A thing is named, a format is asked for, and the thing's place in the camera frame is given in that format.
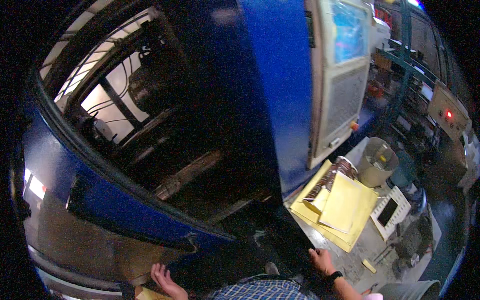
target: blue machine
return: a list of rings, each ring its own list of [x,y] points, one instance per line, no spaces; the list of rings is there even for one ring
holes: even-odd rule
[[[282,195],[314,172],[306,172],[312,87],[303,2],[169,2],[163,9],[185,51],[202,49],[215,72],[211,92],[236,105],[242,151],[266,166],[281,205]],[[188,248],[192,235],[202,249],[235,239],[123,175],[62,118],[36,71],[31,83],[25,167],[67,208],[80,207],[81,217],[114,232],[171,247]]]

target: blue checkered shirt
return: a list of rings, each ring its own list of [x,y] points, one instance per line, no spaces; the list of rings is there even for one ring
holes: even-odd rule
[[[295,299],[318,300],[315,294],[299,292],[301,286],[292,280],[254,280],[246,278],[239,283],[213,292],[209,300]]]

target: hand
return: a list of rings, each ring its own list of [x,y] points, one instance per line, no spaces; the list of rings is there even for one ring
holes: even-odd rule
[[[152,265],[150,276],[160,286],[164,292],[170,295],[174,300],[188,300],[187,292],[170,278],[170,271],[163,264]]]
[[[315,269],[322,272],[325,276],[329,276],[336,272],[336,269],[332,265],[332,258],[327,249],[308,249],[310,255],[310,261]]]

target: black watch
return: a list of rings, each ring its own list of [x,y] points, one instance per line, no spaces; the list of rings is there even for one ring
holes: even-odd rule
[[[339,277],[343,277],[343,274],[340,271],[335,271],[331,275],[327,276],[326,278],[327,289],[329,289],[330,291],[333,291],[334,281]]]

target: button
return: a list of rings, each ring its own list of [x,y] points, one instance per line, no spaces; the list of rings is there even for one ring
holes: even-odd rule
[[[353,130],[353,131],[357,131],[359,129],[360,125],[358,125],[358,123],[356,123],[355,121],[352,121],[350,123],[350,128]]]

